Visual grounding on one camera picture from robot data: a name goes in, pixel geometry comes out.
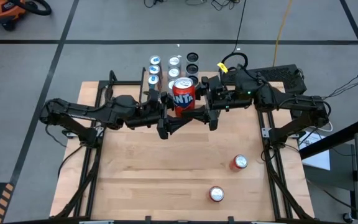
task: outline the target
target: wooden table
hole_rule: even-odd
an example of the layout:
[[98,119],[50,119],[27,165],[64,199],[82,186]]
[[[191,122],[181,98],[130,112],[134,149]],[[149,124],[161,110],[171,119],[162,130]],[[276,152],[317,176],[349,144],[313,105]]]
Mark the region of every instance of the wooden table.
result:
[[[215,74],[200,72],[199,77]],[[272,85],[283,90],[282,83]],[[78,103],[93,106],[97,86],[98,82],[83,82]],[[132,95],[135,99],[139,98],[139,88],[113,87],[115,95]],[[287,110],[274,111],[273,117],[276,127],[291,121]],[[90,125],[89,121],[79,121]],[[292,139],[287,144],[297,147]],[[77,147],[77,139],[68,140],[65,156]],[[233,216],[236,221],[272,221],[272,200],[261,152],[259,122],[253,106],[222,112],[215,131],[192,121],[168,140],[159,138],[155,126],[134,131],[107,129],[91,218],[144,220],[146,215],[151,215],[152,220],[224,221]],[[84,154],[85,150],[78,152],[63,166],[51,215],[57,214],[77,190]],[[249,165],[240,172],[232,172],[229,162],[237,154],[245,155]],[[314,216],[298,152],[287,147],[281,149],[281,155],[289,191],[304,210]],[[220,203],[207,198],[209,188],[214,185],[225,191]],[[284,217],[278,188],[277,192]],[[85,214],[85,205],[83,200],[81,214]]]

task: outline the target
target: black metal frame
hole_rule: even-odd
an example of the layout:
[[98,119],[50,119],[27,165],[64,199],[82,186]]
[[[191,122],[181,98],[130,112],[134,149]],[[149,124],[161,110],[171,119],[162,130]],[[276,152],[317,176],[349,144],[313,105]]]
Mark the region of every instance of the black metal frame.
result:
[[[141,81],[114,81],[113,87],[114,85],[140,85],[140,94],[139,94],[139,101],[142,98],[142,85],[143,85],[143,81],[144,81],[144,72],[145,72],[145,68],[143,68],[142,70],[142,79]],[[109,81],[99,81],[99,85],[98,85],[98,91],[96,94],[96,101],[95,101],[95,106],[100,106],[101,104],[101,99],[102,99],[102,92],[103,89],[109,84]],[[258,119],[259,119],[259,126],[260,126],[260,135],[263,136],[262,134],[262,128],[265,127],[265,123],[264,123],[264,117],[262,112],[257,112],[258,113]],[[274,128],[274,120],[273,120],[273,115],[271,112],[267,113],[268,116],[268,122],[269,122],[269,126],[271,128]],[[95,127],[96,123],[92,122],[91,123],[91,127]],[[269,149],[270,149],[270,143],[269,140],[266,138],[262,138],[262,144],[263,144],[263,148],[264,148],[264,155],[265,158],[270,157],[269,154]],[[92,214],[92,208],[93,208],[93,200],[94,200],[94,195],[95,195],[95,190],[96,190],[96,181],[98,178],[98,172],[99,172],[99,163],[100,163],[100,159],[101,159],[101,150],[103,147],[103,135],[102,136],[98,136],[98,147],[95,148],[96,150],[96,154],[94,157],[94,161],[93,161],[93,166],[91,168],[90,171],[88,171],[89,169],[89,164],[90,164],[90,159],[91,159],[91,153],[92,153],[92,148],[87,147],[86,148],[86,152],[85,152],[85,157],[84,157],[84,162],[83,162],[83,167],[82,167],[82,171],[81,171],[81,178],[80,178],[80,186],[78,187],[78,190],[76,192],[76,194],[73,196],[73,198],[71,200],[74,200],[75,202],[75,206],[74,206],[74,212],[73,212],[73,217],[68,217],[71,211],[65,210],[63,209],[63,211],[61,213],[59,213],[59,215],[57,215],[56,217],[51,217],[51,219],[48,220],[33,220],[33,221],[27,221],[27,222],[17,222],[16,224],[28,224],[28,223],[39,223],[39,224],[49,224],[49,223],[78,223],[80,221],[90,221],[91,220],[91,214]],[[280,155],[280,151],[277,149],[275,151],[276,156],[275,156],[275,160],[277,163],[277,170],[278,170],[278,176],[281,180],[281,182],[283,183],[283,185],[285,187],[287,187],[286,182],[285,182],[285,174],[284,174],[284,170],[283,170],[283,163],[282,163],[282,159],[281,159],[281,155]],[[268,164],[266,162],[266,168],[267,169],[271,169],[270,164]],[[276,222],[280,222],[280,223],[304,223],[304,224],[308,224],[308,223],[319,223],[319,224],[338,224],[338,223],[334,223],[334,222],[322,222],[322,221],[318,221],[318,220],[305,220],[305,219],[293,219],[293,215],[292,215],[292,210],[291,210],[291,206],[289,201],[287,200],[286,197],[284,197],[283,195],[283,201],[284,201],[284,206],[285,206],[285,213],[286,213],[286,218],[282,218],[280,215],[280,207],[278,204],[278,198],[277,198],[277,190],[276,190],[276,184],[275,181],[273,180],[273,178],[268,175],[268,182],[269,182],[269,186],[270,186],[270,194],[271,194],[271,198],[272,198],[272,206],[273,206],[273,213],[274,213],[274,217],[275,217],[275,221]],[[86,211],[85,211],[85,216],[80,217],[80,210],[81,210],[81,203],[82,203],[82,197],[83,197],[83,192],[85,191],[85,188],[87,188],[88,184],[90,184],[90,188],[89,188],[89,197],[88,197],[88,201],[86,204]],[[146,216],[145,220],[114,220],[115,224],[166,224],[166,223],[191,223],[191,224],[251,224],[251,222],[237,222],[234,220],[234,217],[228,217],[227,221],[152,221],[150,216]]]
[[[109,81],[99,81],[98,92],[96,93],[96,101],[94,104],[95,107],[100,106],[103,89],[108,84],[109,84]],[[114,85],[141,85],[141,84],[142,84],[142,81],[114,81],[113,87],[114,87]],[[95,127],[95,126],[96,126],[96,122],[92,121],[91,127]],[[103,147],[103,136],[100,136],[98,141],[99,141],[99,146],[95,149],[96,154],[95,154],[94,161],[93,161],[94,163],[97,163],[97,164],[99,164],[100,158],[101,158],[100,155],[101,155],[101,151],[102,151],[102,147]],[[80,186],[82,186],[84,184],[85,179],[87,177],[92,150],[93,150],[93,148],[90,148],[90,147],[86,148],[84,162],[83,162],[82,171],[81,171]],[[89,197],[88,197],[88,201],[86,203],[86,211],[85,211],[86,217],[90,217],[92,214],[93,199],[94,199],[94,193],[96,190],[96,181],[98,179],[98,172],[99,172],[99,166],[97,166],[96,172],[90,182]],[[75,205],[74,214],[73,214],[74,217],[80,216],[81,204],[82,204],[82,197],[80,197],[78,199],[78,201]]]
[[309,146],[304,147],[299,151],[301,159],[306,159],[320,152],[324,152],[332,147],[338,146],[342,143],[354,139],[354,135],[358,133],[358,122],[349,125],[348,127],[323,138]]

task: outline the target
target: silver can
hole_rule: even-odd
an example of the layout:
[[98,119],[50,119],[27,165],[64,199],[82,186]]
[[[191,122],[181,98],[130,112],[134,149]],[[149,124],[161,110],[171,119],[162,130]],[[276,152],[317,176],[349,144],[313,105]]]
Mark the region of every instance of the silver can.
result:
[[180,77],[180,69],[176,67],[172,67],[168,71],[168,81],[174,80]]
[[188,53],[186,56],[186,61],[187,64],[194,64],[194,65],[198,65],[198,54],[192,52],[192,53]]
[[160,84],[160,79],[157,75],[150,75],[149,76],[149,89],[151,90],[158,90],[159,89],[159,84]]
[[189,64],[186,66],[186,77],[198,78],[198,66],[195,64]]
[[161,68],[158,65],[150,65],[149,74],[150,75],[157,75],[160,78],[160,80],[162,79]]
[[214,202],[220,202],[223,200],[224,191],[218,186],[211,187],[209,190],[209,197]]
[[168,82],[168,88],[167,88],[167,92],[169,95],[171,95],[173,97],[173,84],[175,83],[175,80],[171,80]]
[[179,68],[179,71],[180,71],[181,62],[180,62],[180,57],[179,56],[171,56],[169,58],[169,60],[168,60],[168,69],[172,68],[172,67]]
[[150,57],[150,65],[158,65],[160,68],[161,66],[161,58],[158,55],[153,55]]

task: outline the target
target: wire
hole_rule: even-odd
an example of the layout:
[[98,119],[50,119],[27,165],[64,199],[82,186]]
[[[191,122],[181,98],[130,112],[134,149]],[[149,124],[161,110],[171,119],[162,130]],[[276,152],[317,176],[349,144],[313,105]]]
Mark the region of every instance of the wire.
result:
[[284,144],[286,147],[290,147],[291,149],[295,150],[296,152],[299,152],[299,149],[293,147],[293,146],[290,146],[289,144]]
[[197,1],[201,1],[201,2],[199,2],[199,3],[197,3],[197,4],[193,4],[193,3],[190,4],[189,1],[190,1],[190,0],[186,0],[186,1],[185,1],[186,5],[188,5],[188,6],[199,6],[199,5],[201,5],[201,4],[206,3],[206,0],[197,0]]
[[302,142],[299,143],[299,146],[302,145],[302,143],[303,143],[306,139],[308,139],[308,138],[311,136],[311,134],[313,134],[315,131],[317,131],[317,128],[314,128],[314,130],[312,130],[312,131],[302,140]]
[[329,124],[329,130],[327,130],[327,129],[323,129],[323,128],[317,128],[318,130],[320,130],[320,131],[325,131],[325,132],[332,132],[332,131],[334,131],[334,126],[333,126],[333,124],[330,122],[330,121],[328,121],[328,124]]
[[229,5],[229,9],[232,10],[236,4],[240,3],[240,0],[226,0],[222,4],[217,0],[212,0],[211,5],[217,10],[222,10],[225,6]]
[[264,161],[264,162],[270,162],[270,161],[276,156],[276,150],[275,150],[274,148],[270,148],[270,149],[273,149],[273,155],[269,158],[269,160],[265,160],[265,159],[263,158],[263,154],[264,154],[264,152],[265,152],[265,149],[262,150],[262,152],[260,153],[260,158],[261,158],[262,161]]
[[330,97],[334,97],[334,96],[339,96],[340,94],[344,93],[345,91],[350,90],[351,88],[354,88],[354,87],[356,87],[356,86],[358,86],[358,82],[355,83],[355,84],[351,84],[350,86],[348,86],[347,88],[341,90],[340,92],[337,92],[337,93],[335,93],[334,95],[331,95],[331,96],[327,96],[326,98],[330,98]]
[[350,81],[348,81],[345,85],[343,85],[343,86],[341,86],[341,87],[335,89],[330,95],[325,96],[325,97],[322,97],[322,99],[325,100],[325,99],[330,98],[330,97],[338,96],[338,94],[341,94],[341,93],[343,93],[343,92],[346,91],[346,90],[349,90],[349,89],[348,89],[349,87],[350,87],[350,88],[353,88],[355,84],[358,85],[358,82],[355,83],[355,84],[352,84],[352,85],[350,85],[350,86],[347,86],[347,85],[350,84],[351,82],[353,82],[353,81],[354,81],[355,79],[357,79],[357,78],[358,78],[358,74],[357,74],[356,77],[354,77],[354,78],[352,78]]
[[63,146],[64,148],[66,148],[67,146],[64,145],[63,143],[61,143],[55,136],[53,136],[52,134],[49,133],[48,131],[48,128],[49,128],[49,124],[47,124],[45,126],[45,132],[47,133],[47,135],[49,135],[55,142],[57,142],[59,145]]
[[146,6],[147,8],[152,8],[153,6],[156,5],[157,2],[164,2],[163,0],[153,0],[153,4],[151,6],[146,5],[146,0],[143,0],[143,4],[144,6]]
[[[213,3],[216,2],[218,6],[220,6],[220,9],[218,9]],[[211,5],[217,10],[220,11],[223,9],[224,6],[227,6],[230,3],[230,0],[224,1],[222,4],[217,2],[217,0],[212,0]]]
[[[321,137],[321,135],[320,135],[320,133],[318,132],[318,131],[316,131],[316,133],[318,134],[318,136],[320,137],[320,140],[322,140],[322,137]],[[335,151],[336,153],[338,153],[339,155],[341,155],[341,156],[353,156],[353,154],[351,154],[351,155],[346,155],[346,154],[342,154],[342,153],[340,153],[340,152],[338,152],[336,149],[334,149],[334,148],[331,148],[333,151]]]
[[241,25],[242,25],[242,18],[244,17],[244,11],[246,9],[246,3],[247,3],[247,0],[244,0],[244,5],[242,7],[242,13],[241,13],[241,20],[240,20],[240,26],[239,26],[239,32],[237,33],[237,39],[236,39],[236,45],[234,46],[234,50],[232,53],[234,53],[237,49],[237,44],[239,42],[239,36],[240,36],[240,31],[241,31]]
[[337,202],[339,202],[339,203],[345,205],[346,207],[351,208],[352,210],[358,212],[358,209],[356,209],[355,207],[353,207],[353,206],[351,206],[351,205],[348,205],[348,204],[346,204],[345,202],[343,202],[343,201],[339,200],[338,198],[334,197],[334,196],[333,196],[332,194],[330,194],[327,190],[324,190],[323,188],[321,188],[321,187],[318,186],[317,184],[313,183],[312,181],[310,181],[310,180],[308,180],[308,179],[306,179],[306,181],[307,181],[308,183],[310,183],[311,185],[317,187],[318,189],[322,190],[322,191],[325,192],[326,194],[328,194],[328,196],[330,196],[330,197],[331,197],[332,199],[334,199],[335,201],[337,201]]
[[274,48],[273,67],[276,63],[278,41],[280,40],[280,36],[281,36],[281,33],[282,33],[284,25],[285,25],[285,19],[287,18],[288,13],[290,12],[291,5],[292,5],[292,0],[290,0],[288,2],[287,9],[285,10],[285,13],[284,13],[283,22],[281,23],[280,30],[278,31],[277,40],[276,40],[276,44],[275,44],[275,48]]
[[60,171],[61,171],[61,169],[62,169],[64,163],[66,163],[66,161],[67,161],[72,155],[76,154],[82,147],[83,147],[83,146],[80,146],[80,147],[78,147],[78,149],[75,149],[72,153],[70,153],[70,155],[68,155],[68,156],[63,160],[63,162],[62,162],[62,163],[60,164],[60,166],[59,166],[59,170],[57,171],[57,178],[59,178]]
[[[105,130],[106,130],[106,128],[104,128],[104,129],[97,135],[96,138],[100,137],[100,136],[102,135],[102,133],[104,133]],[[62,169],[64,163],[66,163],[66,161],[67,161],[71,156],[73,156],[74,154],[76,154],[82,147],[83,147],[83,146],[80,146],[79,148],[75,149],[72,153],[70,153],[70,154],[63,160],[63,162],[62,162],[62,163],[60,164],[60,166],[59,166],[59,170],[58,170],[58,172],[57,172],[57,178],[59,178],[60,171],[61,171],[61,169]]]

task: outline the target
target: black cable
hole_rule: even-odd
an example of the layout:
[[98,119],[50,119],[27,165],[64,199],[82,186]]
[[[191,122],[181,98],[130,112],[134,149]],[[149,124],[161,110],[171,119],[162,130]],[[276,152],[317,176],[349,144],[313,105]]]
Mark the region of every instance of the black cable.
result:
[[263,150],[263,151],[260,153],[260,158],[261,158],[261,160],[264,161],[264,162],[270,162],[270,161],[272,161],[272,159],[276,156],[276,150],[273,149],[273,155],[269,158],[269,160],[265,160],[265,159],[263,158],[264,152],[265,152],[265,150]]
[[290,147],[291,149],[295,150],[296,152],[299,152],[299,150],[293,146],[290,146],[289,144],[284,144],[286,147]]
[[335,89],[330,95],[325,96],[325,97],[322,97],[322,99],[325,100],[326,98],[338,96],[339,94],[343,93],[344,91],[349,90],[349,89],[347,89],[347,88],[349,88],[350,86],[347,86],[347,85],[350,84],[351,82],[353,82],[353,81],[354,81],[355,79],[357,79],[357,78],[358,78],[358,74],[357,74],[356,77],[354,77],[354,78],[352,78],[350,81],[348,81],[345,85],[343,85],[343,86],[341,86],[341,87]]
[[[106,130],[106,128],[104,128],[104,129],[97,135],[96,138],[100,137],[100,136],[102,135],[102,133],[104,133],[105,130]],[[72,153],[70,153],[70,154],[63,160],[63,162],[62,162],[62,163],[60,164],[60,166],[59,166],[59,170],[58,170],[58,172],[57,172],[57,178],[59,178],[60,171],[61,171],[61,169],[62,169],[64,163],[66,163],[66,161],[67,161],[71,156],[73,156],[74,154],[76,154],[82,147],[83,147],[83,146],[80,146],[78,149],[75,149]]]
[[311,136],[311,134],[313,134],[315,131],[317,131],[317,129],[318,129],[318,128],[315,128],[314,130],[312,130],[312,131],[302,140],[302,142],[299,143],[299,146],[302,145],[302,143],[303,143],[306,139],[308,139],[308,138]]
[[164,2],[163,0],[153,0],[153,4],[151,6],[146,5],[146,0],[143,0],[143,4],[144,6],[146,6],[147,8],[152,8],[153,6],[156,5],[157,2]]
[[[320,135],[320,133],[318,132],[318,131],[316,131],[316,133],[318,134],[318,136],[320,137],[320,140],[322,140],[322,137],[321,137],[321,135]],[[345,154],[342,154],[342,153],[340,153],[340,152],[338,152],[336,149],[334,149],[334,148],[331,148],[333,151],[335,151],[336,153],[338,153],[339,155],[341,155],[341,156],[353,156],[353,154],[351,154],[351,155],[345,155]]]
[[49,124],[47,124],[45,126],[45,132],[47,133],[47,135],[49,135],[55,142],[57,142],[59,145],[63,146],[64,148],[66,148],[67,146],[64,145],[63,143],[61,143],[57,138],[55,138],[55,136],[53,136],[52,134],[49,133],[48,131],[48,127],[49,127]]
[[332,96],[329,96],[329,97],[339,96],[340,94],[344,93],[345,91],[350,90],[351,88],[354,88],[356,86],[358,86],[358,83],[351,84],[347,88],[345,88],[345,89],[341,90],[340,92],[337,92],[335,95],[332,95]]
[[242,18],[244,17],[244,11],[246,9],[246,3],[247,3],[247,0],[244,0],[244,5],[242,7],[242,13],[241,13],[241,20],[240,20],[240,26],[239,26],[239,32],[237,33],[237,39],[236,39],[236,45],[234,46],[234,50],[232,53],[234,53],[237,49],[237,44],[238,44],[238,41],[239,41],[239,36],[240,36],[240,31],[241,31],[241,25],[242,25]]
[[[219,9],[213,4],[214,2],[216,2],[216,4],[217,4],[218,6],[220,6]],[[217,11],[222,10],[223,7],[224,7],[224,6],[227,6],[229,3],[230,3],[230,0],[226,0],[226,1],[224,1],[222,4],[219,3],[219,2],[217,2],[217,0],[212,0],[212,1],[211,1],[211,5],[212,5]]]
[[57,171],[57,178],[59,178],[60,171],[61,171],[61,169],[62,169],[64,163],[66,163],[66,161],[67,161],[72,155],[74,155],[76,152],[78,152],[82,147],[83,147],[83,146],[80,146],[80,147],[78,147],[78,149],[75,149],[72,153],[70,153],[70,155],[68,155],[68,156],[63,160],[63,162],[62,162],[62,163],[60,164],[60,166],[59,166],[59,170]]
[[322,190],[323,192],[325,192],[326,194],[328,194],[328,196],[330,196],[332,199],[334,199],[335,201],[345,205],[346,207],[348,208],[351,208],[352,210],[354,211],[357,211],[358,212],[358,209],[356,209],[355,207],[351,206],[351,205],[348,205],[346,204],[345,202],[339,200],[338,198],[336,198],[335,196],[333,196],[332,194],[330,194],[327,190],[324,190],[323,188],[321,188],[320,186],[318,186],[317,184],[313,183],[312,181],[308,180],[307,181],[312,184],[313,186],[317,187],[318,189]]

